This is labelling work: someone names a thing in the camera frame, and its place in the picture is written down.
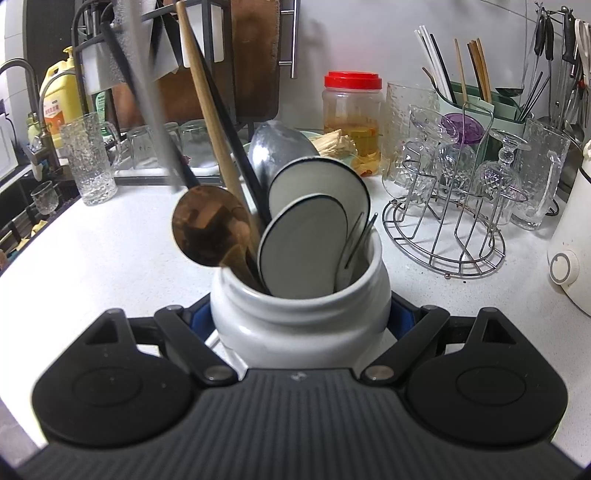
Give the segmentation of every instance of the dish soap bottle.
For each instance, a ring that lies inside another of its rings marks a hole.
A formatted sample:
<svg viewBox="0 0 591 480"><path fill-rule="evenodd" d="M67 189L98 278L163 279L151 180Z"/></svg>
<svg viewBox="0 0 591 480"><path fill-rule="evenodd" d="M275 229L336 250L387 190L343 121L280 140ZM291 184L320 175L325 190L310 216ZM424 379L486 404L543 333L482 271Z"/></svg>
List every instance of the dish soap bottle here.
<svg viewBox="0 0 591 480"><path fill-rule="evenodd" d="M74 69L72 47L64 50L68 54L67 60L60 60L47 69L45 79L41 84L41 90L57 74L65 70ZM82 116L82 106L78 97L78 85L75 75L64 75L51 83L43 100L43 115L53 144L56 148L62 147L60 126L70 123Z"/></svg>

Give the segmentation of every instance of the appliance knob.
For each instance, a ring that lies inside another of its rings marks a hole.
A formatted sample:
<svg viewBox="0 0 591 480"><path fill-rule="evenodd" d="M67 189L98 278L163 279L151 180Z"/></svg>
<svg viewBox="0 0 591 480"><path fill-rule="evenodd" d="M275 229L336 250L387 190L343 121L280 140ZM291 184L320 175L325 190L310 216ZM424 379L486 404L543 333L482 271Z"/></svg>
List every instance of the appliance knob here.
<svg viewBox="0 0 591 480"><path fill-rule="evenodd" d="M557 285L567 286L579 276L579 259L571 250L557 253L550 261L550 277Z"/></svg>

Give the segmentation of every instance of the purple lid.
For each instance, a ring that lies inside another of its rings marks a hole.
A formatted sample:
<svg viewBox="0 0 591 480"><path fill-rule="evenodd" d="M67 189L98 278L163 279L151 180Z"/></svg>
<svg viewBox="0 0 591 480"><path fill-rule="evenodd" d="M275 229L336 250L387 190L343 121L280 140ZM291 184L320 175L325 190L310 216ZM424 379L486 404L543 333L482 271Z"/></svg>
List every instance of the purple lid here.
<svg viewBox="0 0 591 480"><path fill-rule="evenodd" d="M451 123L453 123L457 131L460 132L460 139L457 141L458 143L462 143L462 136L464 136L463 142L466 145L474 145L477 144L482 137L484 136L484 128L482 125L471 116L466 115L466 120L463 120L463 115L461 113L448 113L445 115ZM466 128L466 135L462 135L462 126Z"/></svg>

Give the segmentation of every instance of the glass mug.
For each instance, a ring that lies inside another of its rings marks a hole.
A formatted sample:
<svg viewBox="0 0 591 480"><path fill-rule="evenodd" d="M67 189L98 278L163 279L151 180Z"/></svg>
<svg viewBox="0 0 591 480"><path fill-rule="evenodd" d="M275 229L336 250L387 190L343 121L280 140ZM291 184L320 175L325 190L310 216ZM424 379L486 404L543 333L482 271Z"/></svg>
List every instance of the glass mug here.
<svg viewBox="0 0 591 480"><path fill-rule="evenodd" d="M515 205L511 222L525 230L536 230L552 205L570 140L531 118L525 124L524 139L531 150L517 154L514 168L521 177L527 201Z"/></svg>
<svg viewBox="0 0 591 480"><path fill-rule="evenodd" d="M61 138L68 150L72 176L82 201L88 206L106 202L117 192L103 136L100 133L101 127L110 130L116 140L114 163L117 163L121 159L119 135L113 125L99 120L98 113L88 113L60 127Z"/></svg>

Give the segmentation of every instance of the wine glass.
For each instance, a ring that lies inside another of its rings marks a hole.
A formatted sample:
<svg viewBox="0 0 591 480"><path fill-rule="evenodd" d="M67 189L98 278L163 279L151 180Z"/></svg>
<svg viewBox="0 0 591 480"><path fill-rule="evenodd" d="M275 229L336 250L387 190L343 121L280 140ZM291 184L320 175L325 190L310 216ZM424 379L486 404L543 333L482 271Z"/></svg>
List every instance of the wine glass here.
<svg viewBox="0 0 591 480"><path fill-rule="evenodd" d="M60 204L52 181L41 183L31 192L31 198L42 215L52 215Z"/></svg>
<svg viewBox="0 0 591 480"><path fill-rule="evenodd" d="M515 202L527 199L519 174L511 168L515 150L528 151L531 146L523 138L496 128L491 129L491 136L503 146L499 150L499 160L485 162L476 170L475 193L488 204L481 213L496 225L506 225Z"/></svg>

